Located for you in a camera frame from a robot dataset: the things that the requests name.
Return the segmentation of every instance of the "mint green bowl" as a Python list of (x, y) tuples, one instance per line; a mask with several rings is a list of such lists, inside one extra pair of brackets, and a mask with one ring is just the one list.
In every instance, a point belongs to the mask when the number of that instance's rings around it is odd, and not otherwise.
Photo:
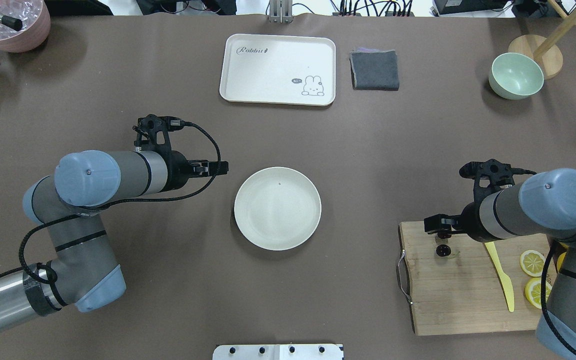
[(518, 52), (506, 52), (492, 62), (488, 82), (502, 98), (520, 100), (542, 89), (544, 72), (530, 57)]

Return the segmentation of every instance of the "knife blade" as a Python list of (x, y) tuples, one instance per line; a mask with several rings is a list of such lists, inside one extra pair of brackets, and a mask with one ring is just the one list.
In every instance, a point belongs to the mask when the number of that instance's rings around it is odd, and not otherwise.
[(512, 313), (515, 311), (515, 291), (513, 290), (513, 282), (510, 280), (510, 276), (506, 275), (501, 268), (501, 262), (499, 262), (499, 256), (497, 255), (495, 244), (492, 242), (484, 243), (484, 246), (486, 246), (487, 253), (490, 255), (492, 264), (494, 264), (496, 275), (499, 276), (499, 281), (501, 282), (501, 287), (503, 289), (503, 296), (505, 296), (505, 303), (508, 305), (508, 311)]

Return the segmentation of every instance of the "white plate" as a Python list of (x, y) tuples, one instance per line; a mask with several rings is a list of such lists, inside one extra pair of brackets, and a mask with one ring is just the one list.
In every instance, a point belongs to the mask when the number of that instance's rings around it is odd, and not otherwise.
[(317, 187), (304, 174), (270, 167), (252, 174), (235, 198), (235, 221), (252, 244), (288, 250), (313, 235), (322, 217)]
[(328, 38), (234, 34), (219, 94), (227, 101), (314, 105), (335, 99), (336, 47)]

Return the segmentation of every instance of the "tabletop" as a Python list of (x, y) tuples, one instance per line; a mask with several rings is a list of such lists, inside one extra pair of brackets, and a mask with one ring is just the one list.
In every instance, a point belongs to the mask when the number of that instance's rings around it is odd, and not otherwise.
[[(0, 52), (0, 272), (18, 266), (34, 224), (28, 187), (84, 150), (131, 150), (148, 114), (208, 131), (229, 161), (199, 196), (125, 203), (101, 216), (126, 281), (117, 301), (73, 306), (0, 333), (0, 359), (210, 359), (217, 344), (332, 342), (346, 359), (554, 358), (533, 332), (416, 336), (398, 289), (398, 225), (457, 214), (472, 200), (466, 162), (576, 169), (576, 28), (564, 66), (542, 91), (510, 101), (487, 84), (493, 59), (558, 19), (334, 18), (276, 25), (243, 16), (54, 18), (45, 44)], [(232, 34), (327, 37), (336, 44), (336, 99), (326, 107), (230, 103), (219, 95)], [(348, 54), (394, 49), (399, 91), (354, 90)], [(214, 160), (194, 129), (171, 136), (190, 158)], [(317, 187), (314, 235), (286, 251), (257, 248), (233, 215), (258, 170), (284, 166)], [(193, 179), (179, 194), (204, 184)], [(48, 234), (28, 262), (55, 257)]]

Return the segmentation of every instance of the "light blue plastic cover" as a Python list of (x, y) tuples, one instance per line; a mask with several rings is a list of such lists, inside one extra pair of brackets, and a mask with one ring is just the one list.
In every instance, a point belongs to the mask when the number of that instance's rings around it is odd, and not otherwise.
[(75, 306), (82, 313), (92, 312), (119, 299), (126, 291), (126, 282), (119, 265), (82, 296)]
[(23, 194), (23, 200), (21, 202), (25, 216), (37, 225), (42, 225), (43, 222), (37, 218), (35, 210), (33, 210), (33, 194), (35, 193), (35, 189), (37, 189), (37, 185), (43, 182), (45, 178), (48, 178), (48, 176), (42, 178), (41, 180), (35, 182), (34, 185), (30, 186), (30, 188), (25, 191), (25, 194)]
[[(574, 350), (576, 350), (576, 332), (563, 323), (563, 321), (558, 319), (557, 316), (554, 316), (552, 312), (549, 311), (548, 314), (550, 315), (552, 324), (555, 326), (559, 334), (570, 346), (573, 347)], [(550, 349), (553, 353), (564, 359), (576, 360), (576, 355), (571, 353), (569, 349), (567, 349), (566, 346), (564, 346), (562, 342), (555, 337), (555, 334), (548, 326), (546, 319), (544, 319), (544, 315), (541, 315), (541, 319), (539, 319), (539, 325), (537, 325), (537, 331), (535, 334), (537, 335), (539, 342)]]
[(519, 205), (535, 223), (554, 230), (576, 228), (576, 170), (559, 168), (528, 178)]
[(57, 194), (75, 207), (102, 205), (117, 193), (121, 170), (115, 159), (99, 150), (69, 153), (54, 171)]

